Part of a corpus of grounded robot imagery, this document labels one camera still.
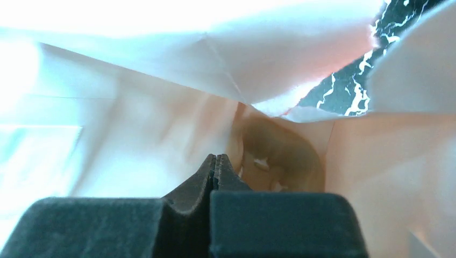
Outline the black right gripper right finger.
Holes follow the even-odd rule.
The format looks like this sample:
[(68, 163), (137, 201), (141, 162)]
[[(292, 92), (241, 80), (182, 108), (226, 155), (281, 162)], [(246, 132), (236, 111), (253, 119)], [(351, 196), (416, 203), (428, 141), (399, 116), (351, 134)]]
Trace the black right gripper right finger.
[(210, 257), (369, 257), (341, 195), (253, 191), (226, 155), (210, 155)]

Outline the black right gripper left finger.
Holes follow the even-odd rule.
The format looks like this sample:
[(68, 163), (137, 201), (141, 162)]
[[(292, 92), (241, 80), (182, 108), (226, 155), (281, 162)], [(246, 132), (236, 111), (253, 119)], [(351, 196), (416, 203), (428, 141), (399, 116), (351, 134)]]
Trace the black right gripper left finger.
[(43, 198), (1, 257), (208, 257), (216, 157), (162, 198)]

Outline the orange paper bag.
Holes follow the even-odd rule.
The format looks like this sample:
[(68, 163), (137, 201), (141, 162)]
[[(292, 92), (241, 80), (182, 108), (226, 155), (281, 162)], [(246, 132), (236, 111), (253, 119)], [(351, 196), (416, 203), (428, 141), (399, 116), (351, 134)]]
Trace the orange paper bag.
[(1, 1), (1, 248), (43, 198), (164, 197), (227, 156), (243, 103), (313, 145), (308, 193), (347, 199), (369, 257), (455, 257), (455, 1), (393, 24), (360, 116), (300, 105), (392, 6)]

